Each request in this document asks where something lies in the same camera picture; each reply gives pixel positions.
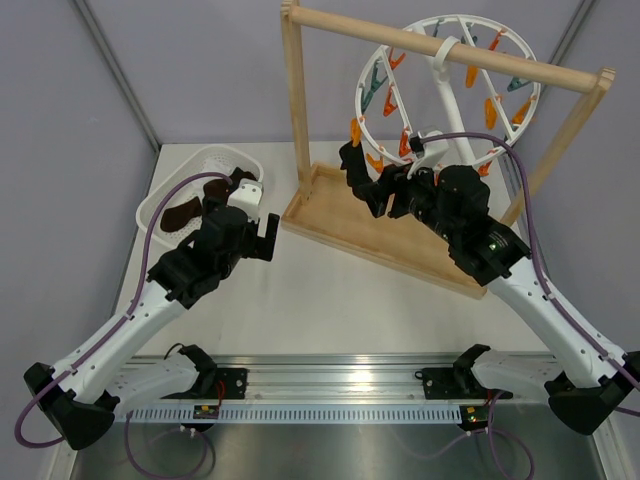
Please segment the black sock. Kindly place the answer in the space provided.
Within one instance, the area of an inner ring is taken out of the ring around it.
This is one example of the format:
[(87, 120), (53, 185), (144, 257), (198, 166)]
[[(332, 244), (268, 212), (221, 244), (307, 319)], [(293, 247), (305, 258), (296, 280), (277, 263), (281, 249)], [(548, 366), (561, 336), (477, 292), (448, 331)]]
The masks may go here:
[(363, 186), (371, 183), (372, 179), (368, 173), (362, 144), (354, 146), (352, 140), (347, 141), (340, 147), (339, 156), (340, 169), (346, 172), (347, 185), (357, 199), (365, 201), (366, 195)]

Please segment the white round clip hanger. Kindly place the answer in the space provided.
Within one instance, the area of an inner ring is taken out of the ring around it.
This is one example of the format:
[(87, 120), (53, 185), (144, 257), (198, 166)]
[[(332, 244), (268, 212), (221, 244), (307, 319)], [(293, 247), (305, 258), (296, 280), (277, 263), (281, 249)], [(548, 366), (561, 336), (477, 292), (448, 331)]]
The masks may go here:
[[(447, 48), (456, 44), (477, 47), (479, 45), (478, 37), (472, 32), (472, 29), (482, 27), (494, 33), (494, 38), (487, 47), (489, 51), (496, 50), (502, 40), (507, 40), (517, 48), (518, 53), (524, 59), (534, 60), (536, 58), (531, 47), (519, 34), (495, 20), (480, 16), (457, 14), (431, 17), (416, 21), (405, 29), (425, 35), (427, 29), (431, 27), (433, 29), (432, 35), (436, 37), (443, 25), (453, 25), (460, 29), (458, 36), (449, 36), (444, 40)], [(368, 152), (364, 154), (366, 162), (378, 173), (388, 165), (406, 165), (416, 159), (416, 155), (411, 152), (409, 147), (409, 136), (415, 130), (412, 128), (395, 75), (395, 69), (405, 58), (405, 54), (396, 57), (394, 48), (391, 46), (379, 46), (365, 64), (356, 87), (356, 116), (351, 121), (351, 142), (357, 144), (366, 141), (379, 154), (378, 159), (375, 159)], [(434, 57), (426, 56), (425, 61), (446, 113), (448, 126), (455, 132), (464, 131), (465, 125), (458, 98), (451, 83), (452, 67), (445, 59), (445, 53), (440, 52)], [(465, 87), (472, 89), (479, 82), (483, 82), (487, 90), (487, 97), (483, 103), (485, 128), (492, 131), (497, 125), (500, 125), (504, 132), (504, 142), (509, 146), (514, 146), (523, 135), (526, 127), (534, 120), (539, 97), (542, 93), (541, 84), (514, 76), (505, 89), (500, 92), (496, 89), (487, 70), (474, 65), (468, 66)], [(383, 87), (387, 91), (382, 115), (388, 117), (398, 113), (403, 126), (396, 154), (375, 140), (366, 127), (366, 112), (377, 91)]]

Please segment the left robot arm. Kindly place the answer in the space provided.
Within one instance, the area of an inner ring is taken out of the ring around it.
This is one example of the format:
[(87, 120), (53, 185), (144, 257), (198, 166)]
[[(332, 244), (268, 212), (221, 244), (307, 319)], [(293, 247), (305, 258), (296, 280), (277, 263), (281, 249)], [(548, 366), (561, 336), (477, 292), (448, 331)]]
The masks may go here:
[(74, 353), (34, 363), (24, 380), (38, 407), (74, 450), (97, 442), (115, 420), (156, 400), (199, 399), (218, 390), (218, 367), (195, 345), (136, 373), (122, 366), (156, 333), (227, 279), (242, 259), (273, 258), (279, 215), (266, 232), (237, 206), (213, 203), (199, 229), (144, 274), (129, 308), (114, 315)]

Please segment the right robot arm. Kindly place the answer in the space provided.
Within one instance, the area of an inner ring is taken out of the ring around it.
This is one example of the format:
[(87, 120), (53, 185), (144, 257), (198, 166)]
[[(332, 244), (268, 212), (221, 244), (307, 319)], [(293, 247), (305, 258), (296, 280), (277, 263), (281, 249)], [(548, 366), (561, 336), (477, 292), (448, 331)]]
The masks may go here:
[(530, 248), (490, 216), (490, 189), (472, 167), (411, 173), (389, 165), (377, 180), (358, 169), (347, 184), (374, 217), (410, 214), (445, 240), (454, 264), (506, 303), (555, 358), (545, 364), (474, 345), (454, 363), (460, 393), (505, 391), (545, 403), (582, 435), (594, 433), (629, 395), (639, 377), (638, 353), (606, 341), (537, 275)]

